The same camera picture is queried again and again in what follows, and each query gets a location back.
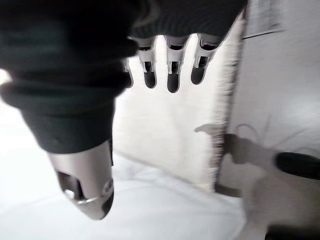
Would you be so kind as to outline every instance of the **black object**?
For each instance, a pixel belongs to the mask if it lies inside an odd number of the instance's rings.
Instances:
[[[320,159],[301,153],[282,152],[275,157],[275,165],[288,174],[320,180]]]
[[[205,76],[205,69],[202,67],[193,67],[191,72],[191,82],[195,85],[200,84]]]
[[[148,71],[144,73],[144,82],[145,85],[153,89],[157,85],[156,74],[153,71]]]
[[[285,225],[270,226],[265,240],[320,240],[320,232],[314,229],[294,228]]]
[[[170,93],[176,93],[179,90],[180,86],[180,78],[179,74],[177,73],[172,73],[168,74],[168,79],[167,79],[167,88]]]
[[[110,139],[114,98],[128,85],[122,60],[138,49],[128,36],[223,39],[247,0],[161,0],[161,16],[133,28],[144,2],[0,2],[0,68],[13,79],[0,94],[44,150],[76,153]],[[178,85],[170,81],[173,92]]]

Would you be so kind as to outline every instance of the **robotic finger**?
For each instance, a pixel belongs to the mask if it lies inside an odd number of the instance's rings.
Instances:
[[[166,41],[166,64],[168,67],[167,88],[176,93],[180,86],[181,67],[184,63],[189,36],[164,36]]]
[[[219,38],[208,34],[198,34],[198,42],[195,49],[194,65],[191,72],[193,84],[200,84],[210,61],[213,59],[221,41]]]
[[[136,38],[132,37],[138,43],[138,56],[143,68],[145,85],[153,89],[157,85],[156,75],[156,37]]]

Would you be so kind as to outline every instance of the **white surface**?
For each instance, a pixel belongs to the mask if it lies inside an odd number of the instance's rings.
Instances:
[[[114,162],[115,198],[104,220],[88,219],[57,194],[3,212],[0,238],[233,240],[242,229],[238,198],[205,194],[156,168],[117,155]]]
[[[217,50],[199,85],[191,82],[191,70],[197,36],[192,35],[186,47],[177,93],[167,89],[168,68],[166,43],[162,36],[156,41],[157,86],[145,85],[139,58],[129,65],[133,87],[117,98],[113,124],[113,147],[121,153],[162,168],[211,192],[216,166],[211,136],[195,129],[204,124],[222,124],[227,106],[218,94],[226,91],[221,85],[230,82],[237,62],[243,22],[237,21],[228,38]]]
[[[0,239],[232,240],[243,227],[239,198],[203,193],[119,155],[113,207],[92,221],[60,192],[18,111],[0,102],[0,112]]]

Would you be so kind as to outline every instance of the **white bedsheet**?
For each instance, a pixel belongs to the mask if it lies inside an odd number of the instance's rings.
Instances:
[[[232,240],[243,227],[239,198],[203,193],[117,154],[114,162],[115,198],[104,220],[88,219],[59,193],[3,211],[0,239]]]

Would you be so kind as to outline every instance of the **prosthetic arm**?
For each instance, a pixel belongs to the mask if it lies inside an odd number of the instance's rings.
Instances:
[[[60,187],[93,220],[114,198],[115,97],[133,80],[138,51],[147,87],[156,87],[155,36],[167,43],[167,87],[179,89],[190,34],[198,33],[191,80],[199,84],[246,0],[0,0],[2,99],[19,108],[47,151]]]

